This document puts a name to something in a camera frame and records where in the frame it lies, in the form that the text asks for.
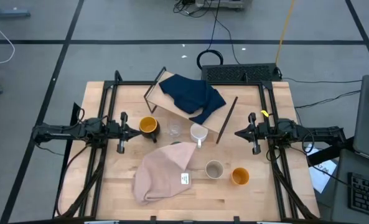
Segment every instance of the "black keyboard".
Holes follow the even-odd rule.
[[[357,189],[348,188],[349,208],[369,214],[369,177],[349,172],[348,182]]]
[[[242,65],[204,65],[202,79],[218,82],[246,82],[246,81],[280,81],[275,71],[276,65],[242,64]]]

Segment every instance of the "navy cloth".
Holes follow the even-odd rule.
[[[205,120],[217,109],[226,105],[219,92],[205,80],[191,80],[175,74],[159,83],[162,91],[174,99],[174,104],[188,114],[203,108],[200,115],[190,118],[197,124]]]

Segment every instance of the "orange cup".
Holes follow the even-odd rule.
[[[246,185],[249,182],[249,173],[246,169],[239,167],[231,173],[231,181],[235,185]]]

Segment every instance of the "mug handle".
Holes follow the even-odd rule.
[[[154,134],[154,133],[151,133],[151,139],[152,139],[152,141],[153,141],[154,143],[156,143],[156,142],[157,142],[157,137],[155,136],[155,134]]]

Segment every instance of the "pink cloth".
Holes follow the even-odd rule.
[[[190,189],[191,174],[186,168],[196,147],[196,143],[182,142],[160,147],[144,156],[134,176],[136,201],[145,205]]]

